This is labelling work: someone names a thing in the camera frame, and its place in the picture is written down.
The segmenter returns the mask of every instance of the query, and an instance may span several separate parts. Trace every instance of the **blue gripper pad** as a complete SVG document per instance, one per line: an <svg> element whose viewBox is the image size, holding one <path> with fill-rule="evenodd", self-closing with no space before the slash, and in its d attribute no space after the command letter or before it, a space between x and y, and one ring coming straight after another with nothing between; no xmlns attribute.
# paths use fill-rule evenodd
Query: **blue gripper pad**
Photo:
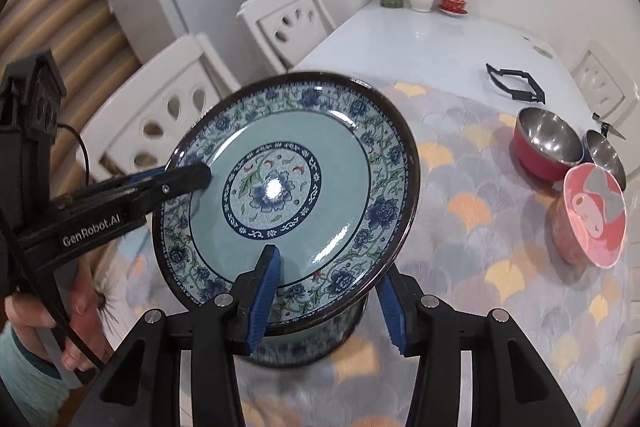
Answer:
<svg viewBox="0 0 640 427"><path fill-rule="evenodd" d="M376 286L378 300L385 317L386 329L391 337L391 343L397 346L400 353L404 355L406 351L406 318L404 310L396 295L396 290L391 284L389 274L386 274Z"/></svg>
<svg viewBox="0 0 640 427"><path fill-rule="evenodd" d="M273 248L273 254L264 271L254 302L249 310L248 333L246 343L251 352L260 343L267 328L267 321L271 312L271 304L276 295L276 288L280 281L280 250Z"/></svg>

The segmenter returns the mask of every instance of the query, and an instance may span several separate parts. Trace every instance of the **human hand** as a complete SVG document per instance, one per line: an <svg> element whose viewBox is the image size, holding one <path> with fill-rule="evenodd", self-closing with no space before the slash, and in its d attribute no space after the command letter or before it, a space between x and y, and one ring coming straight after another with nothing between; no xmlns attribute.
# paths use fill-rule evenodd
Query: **human hand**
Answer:
<svg viewBox="0 0 640 427"><path fill-rule="evenodd" d="M70 293L69 304L72 310L70 325L89 349L106 362L113 354L113 349L104 336L97 301L91 269L88 263L80 258L76 281ZM56 322L40 300L34 295L15 293L4 300L4 311L24 347L34 355L50 362L49 355L35 328L53 328ZM87 371L94 367L93 363L69 339L66 340L62 363L70 371L75 369Z"/></svg>

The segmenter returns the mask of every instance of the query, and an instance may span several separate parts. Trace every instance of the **white tabletop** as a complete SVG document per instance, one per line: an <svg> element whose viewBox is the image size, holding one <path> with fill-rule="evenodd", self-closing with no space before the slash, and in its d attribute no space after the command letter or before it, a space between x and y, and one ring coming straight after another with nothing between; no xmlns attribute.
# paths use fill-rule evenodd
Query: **white tabletop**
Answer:
<svg viewBox="0 0 640 427"><path fill-rule="evenodd" d="M553 58L534 49L538 46ZM485 64L532 74L546 104L511 100L492 83ZM558 114L582 136L597 129L591 111L551 46L513 28L467 16L418 13L369 4L340 26L295 68L357 77L374 86L422 84L517 114L527 105ZM530 90L520 78L503 77L512 89Z"/></svg>

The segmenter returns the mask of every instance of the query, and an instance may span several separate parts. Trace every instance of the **person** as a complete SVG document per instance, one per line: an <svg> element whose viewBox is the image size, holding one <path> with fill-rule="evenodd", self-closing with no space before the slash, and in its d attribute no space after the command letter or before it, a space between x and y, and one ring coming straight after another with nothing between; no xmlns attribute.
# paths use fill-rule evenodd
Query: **person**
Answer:
<svg viewBox="0 0 640 427"><path fill-rule="evenodd" d="M102 329L91 269L79 259L78 273L70 293L70 325L104 362L113 349ZM69 390L51 362L35 328L53 328L55 320L33 295L15 293L4 300L7 323L0 334L0 377L22 415L32 427L52 427ZM71 371L87 371L93 363L69 339L62 353Z"/></svg>

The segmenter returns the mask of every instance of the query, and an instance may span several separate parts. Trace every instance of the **dining table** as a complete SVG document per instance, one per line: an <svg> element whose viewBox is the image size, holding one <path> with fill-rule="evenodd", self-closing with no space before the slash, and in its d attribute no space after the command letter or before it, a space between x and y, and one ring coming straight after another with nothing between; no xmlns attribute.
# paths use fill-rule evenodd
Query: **dining table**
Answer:
<svg viewBox="0 0 640 427"><path fill-rule="evenodd" d="M545 92L545 104L512 100L492 83L487 64L530 73ZM399 109L414 135L421 181L414 223L396 266L425 293L459 311L487 315L506 309L581 425L605 426L628 371L623 348L631 286L625 257L612 269L566 264L549 234L558 187L531 178L510 147L516 115L530 105L555 112L579 136L596 129L558 54L503 23L369 4L294 70L353 77ZM503 81L528 89L522 78ZM126 334L124 322L146 309L184 310L162 279L148 231L124 238L113 263L124 266L118 284L131 312L121 321L117 313L111 316L112 343ZM466 426L472 408L469 352L461 363L458 424ZM325 359L294 369L238 359L236 369L250 427L401 427L417 364L391 344L372 292L354 333ZM187 352L180 382L181 422L187 427Z"/></svg>

